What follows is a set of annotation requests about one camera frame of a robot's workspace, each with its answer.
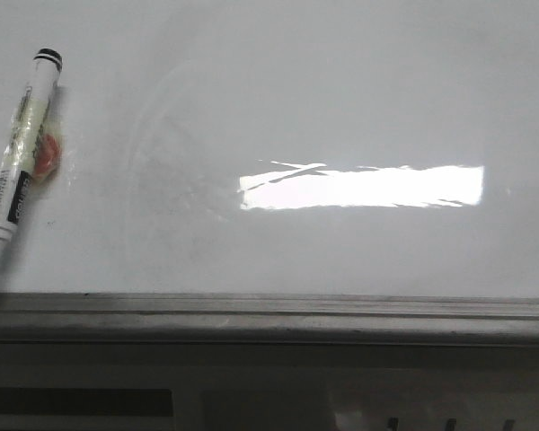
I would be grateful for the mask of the white dry-erase marker pen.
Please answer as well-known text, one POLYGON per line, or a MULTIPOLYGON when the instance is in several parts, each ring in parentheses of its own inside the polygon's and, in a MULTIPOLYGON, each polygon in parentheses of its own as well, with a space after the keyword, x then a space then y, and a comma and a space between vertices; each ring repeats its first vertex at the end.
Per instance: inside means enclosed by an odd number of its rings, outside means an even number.
POLYGON ((23 214, 62 67, 62 56, 54 49, 41 48, 37 52, 14 116, 11 137, 0 166, 0 260, 23 214))

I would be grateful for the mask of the whiteboard with aluminium frame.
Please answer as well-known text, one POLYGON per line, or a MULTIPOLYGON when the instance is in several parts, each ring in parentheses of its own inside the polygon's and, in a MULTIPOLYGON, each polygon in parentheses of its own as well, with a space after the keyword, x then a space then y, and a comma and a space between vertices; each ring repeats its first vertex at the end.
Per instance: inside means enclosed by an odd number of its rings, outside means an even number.
POLYGON ((0 1, 63 59, 0 341, 539 345, 539 1, 0 1))

